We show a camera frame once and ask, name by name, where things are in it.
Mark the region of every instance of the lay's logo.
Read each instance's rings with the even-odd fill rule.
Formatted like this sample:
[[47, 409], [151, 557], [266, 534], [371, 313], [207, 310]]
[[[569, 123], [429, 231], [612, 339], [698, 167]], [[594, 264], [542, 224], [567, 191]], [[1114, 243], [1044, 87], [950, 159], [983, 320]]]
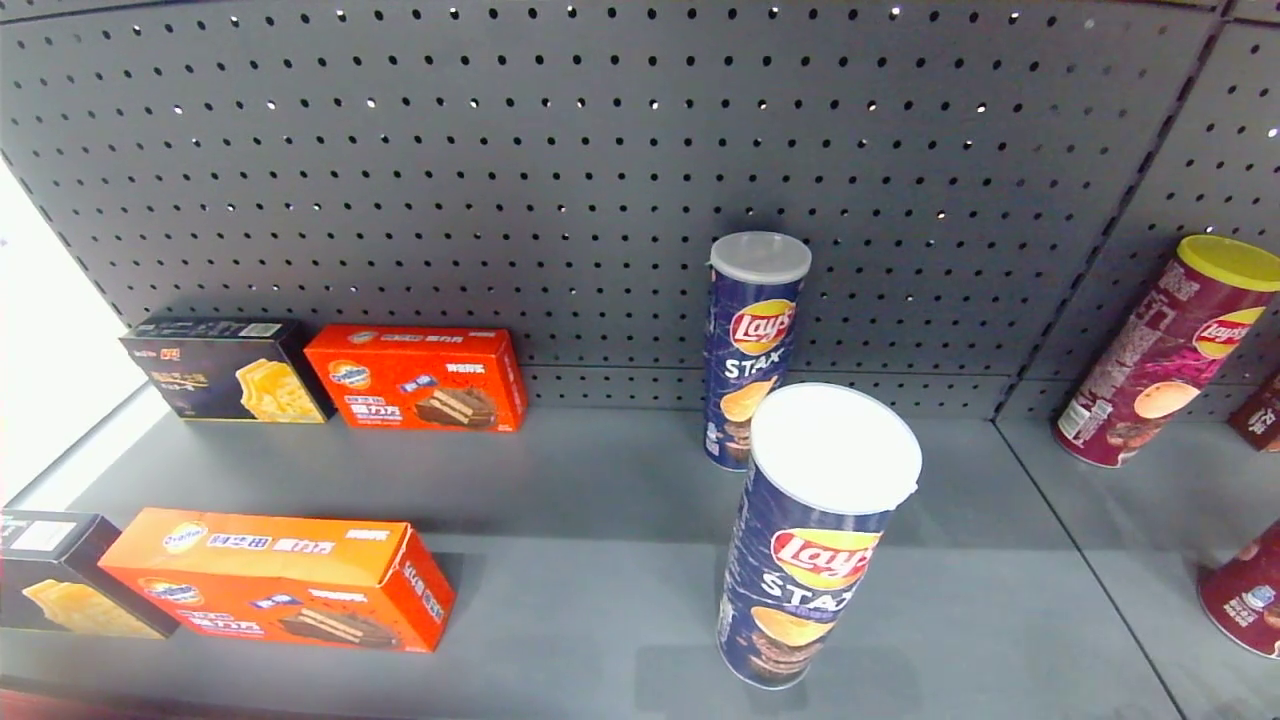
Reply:
[[1206, 357], [1215, 360], [1226, 357], [1236, 345], [1240, 345], [1263, 311], [1266, 307], [1249, 307], [1213, 318], [1196, 332], [1196, 340], [1192, 342]]
[[186, 552], [196, 543], [200, 538], [209, 533], [209, 528], [204, 523], [196, 523], [195, 520], [188, 520], [186, 523], [178, 523], [178, 527], [169, 532], [160, 543], [164, 546], [165, 552], [169, 555], [178, 555], [179, 552]]
[[365, 389], [372, 382], [372, 374], [369, 368], [351, 360], [334, 360], [329, 363], [329, 379], [353, 389]]
[[730, 323], [730, 340], [748, 355], [764, 355], [787, 337], [796, 305], [790, 300], [764, 300], [742, 307]]
[[879, 533], [791, 528], [773, 534], [773, 560], [800, 583], [820, 591], [847, 588], [863, 578]]

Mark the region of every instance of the perforated metal panel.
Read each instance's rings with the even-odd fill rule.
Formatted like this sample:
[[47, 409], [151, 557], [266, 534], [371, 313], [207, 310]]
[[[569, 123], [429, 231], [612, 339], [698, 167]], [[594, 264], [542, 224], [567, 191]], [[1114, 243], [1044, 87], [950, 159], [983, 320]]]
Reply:
[[[845, 384], [874, 396], [900, 414], [928, 418], [991, 418], [1006, 378], [888, 373], [791, 373], [786, 382]], [[701, 369], [525, 368], [538, 405], [700, 410]]]
[[[1212, 231], [1280, 251], [1280, 31], [1233, 24], [1217, 40], [1124, 217], [1028, 378], [1075, 379], [1114, 336], [1184, 234]], [[1280, 365], [1280, 310], [1231, 355], [1222, 383]]]
[[160, 5], [4, 28], [0, 122], [128, 322], [498, 324], [529, 364], [696, 368], [708, 246], [767, 227], [814, 250], [796, 369], [1010, 374], [1212, 20]]
[[1242, 19], [1280, 23], [1280, 3], [1276, 0], [1236, 0], [1231, 14]]
[[146, 4], [146, 0], [0, 0], [0, 22], [26, 20], [44, 15], [84, 13], [88, 10], [106, 10], [143, 4]]
[[[1023, 380], [1018, 383], [1001, 409], [1000, 420], [1057, 418], [1071, 393], [1071, 380]], [[1174, 416], [1175, 423], [1220, 423], [1239, 407], [1252, 386], [1215, 384], [1204, 388], [1185, 410]]]

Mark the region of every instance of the clear plastic lid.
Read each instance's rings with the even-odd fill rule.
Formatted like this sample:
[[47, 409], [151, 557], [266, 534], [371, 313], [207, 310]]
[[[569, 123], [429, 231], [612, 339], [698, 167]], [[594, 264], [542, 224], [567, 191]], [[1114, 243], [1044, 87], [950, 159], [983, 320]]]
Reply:
[[776, 232], [736, 232], [712, 243], [712, 266], [755, 284], [785, 284], [809, 273], [813, 254], [799, 240]]
[[782, 492], [827, 512], [893, 510], [923, 459], [911, 428], [878, 400], [828, 383], [773, 391], [751, 418], [751, 456]]

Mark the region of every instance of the ovaltine box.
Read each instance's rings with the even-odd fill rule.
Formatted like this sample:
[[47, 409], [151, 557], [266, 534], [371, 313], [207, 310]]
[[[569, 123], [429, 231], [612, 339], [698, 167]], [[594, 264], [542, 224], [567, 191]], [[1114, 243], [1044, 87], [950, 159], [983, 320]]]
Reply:
[[178, 623], [97, 566], [120, 530], [86, 512], [0, 512], [0, 625], [164, 638]]
[[306, 354], [352, 425], [511, 433], [525, 418], [503, 329], [329, 325]]
[[333, 415], [297, 320], [148, 318], [120, 342], [180, 418], [324, 423]]
[[431, 652], [453, 607], [408, 523], [148, 507], [99, 565], [227, 638]]

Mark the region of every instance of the purple chip can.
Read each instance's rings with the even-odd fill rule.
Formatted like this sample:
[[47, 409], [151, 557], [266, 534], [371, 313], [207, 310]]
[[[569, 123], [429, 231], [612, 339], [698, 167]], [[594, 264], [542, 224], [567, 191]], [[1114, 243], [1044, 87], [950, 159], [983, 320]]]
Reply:
[[803, 242], [771, 232], [727, 234], [712, 245], [704, 443], [721, 468], [746, 470], [751, 414], [782, 382], [812, 260]]
[[826, 383], [771, 393], [751, 432], [717, 639], [739, 678], [782, 689], [827, 643], [890, 516], [915, 492], [922, 456], [892, 410]]

